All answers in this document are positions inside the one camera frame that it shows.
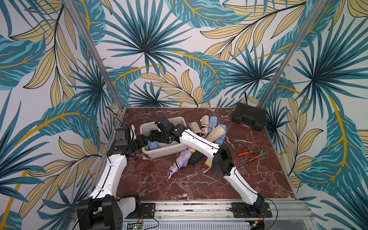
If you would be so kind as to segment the light blue umbrella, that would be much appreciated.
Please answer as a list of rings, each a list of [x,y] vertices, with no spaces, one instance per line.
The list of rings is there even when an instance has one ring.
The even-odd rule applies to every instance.
[[[148,150],[156,150],[159,148],[159,143],[157,141],[148,141]]]

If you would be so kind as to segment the beige plastic storage box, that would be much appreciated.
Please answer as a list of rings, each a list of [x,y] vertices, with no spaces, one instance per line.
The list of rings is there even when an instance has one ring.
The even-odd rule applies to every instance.
[[[186,126],[186,121],[183,117],[173,117],[169,118],[168,120],[175,126],[178,124]],[[140,126],[140,133],[145,136],[148,136],[151,130],[158,130],[158,127],[155,125],[154,122],[144,123]],[[158,146],[159,148],[153,150],[149,150],[148,146],[145,146],[141,150],[144,154],[148,155],[149,158],[155,159],[171,154],[176,154],[187,149],[187,145],[178,143],[176,141],[173,141],[170,144],[159,143]]]

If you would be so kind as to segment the lavender umbrella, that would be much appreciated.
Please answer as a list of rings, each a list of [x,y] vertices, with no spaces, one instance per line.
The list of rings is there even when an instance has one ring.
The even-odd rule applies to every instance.
[[[179,157],[174,161],[172,166],[169,168],[168,179],[171,179],[172,175],[178,172],[181,168],[186,167],[190,157],[192,156],[192,152],[189,150],[183,150]]]

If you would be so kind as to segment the black umbrella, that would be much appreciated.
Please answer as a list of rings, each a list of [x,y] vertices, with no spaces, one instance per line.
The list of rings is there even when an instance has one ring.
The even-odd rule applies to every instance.
[[[191,157],[189,158],[188,164],[195,165],[204,158],[206,158],[206,156],[203,153],[196,150],[194,153],[192,153]]]

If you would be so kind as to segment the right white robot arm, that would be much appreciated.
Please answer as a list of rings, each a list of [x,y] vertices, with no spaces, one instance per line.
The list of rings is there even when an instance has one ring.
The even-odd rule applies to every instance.
[[[251,188],[239,173],[227,146],[205,140],[184,125],[174,125],[166,117],[156,120],[155,125],[158,129],[149,132],[149,141],[165,144],[176,141],[199,151],[210,160],[214,174],[227,180],[241,196],[243,202],[248,205],[249,210],[262,213],[265,198]]]

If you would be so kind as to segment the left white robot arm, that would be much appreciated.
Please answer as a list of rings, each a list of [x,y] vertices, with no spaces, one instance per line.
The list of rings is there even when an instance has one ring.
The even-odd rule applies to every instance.
[[[139,212],[139,198],[130,195],[117,201],[120,177],[128,165],[128,159],[138,149],[147,145],[147,139],[136,136],[133,125],[125,125],[114,131],[115,139],[106,153],[106,165],[95,189],[87,199],[77,205],[78,220],[74,228],[80,230],[122,230],[129,214]]]

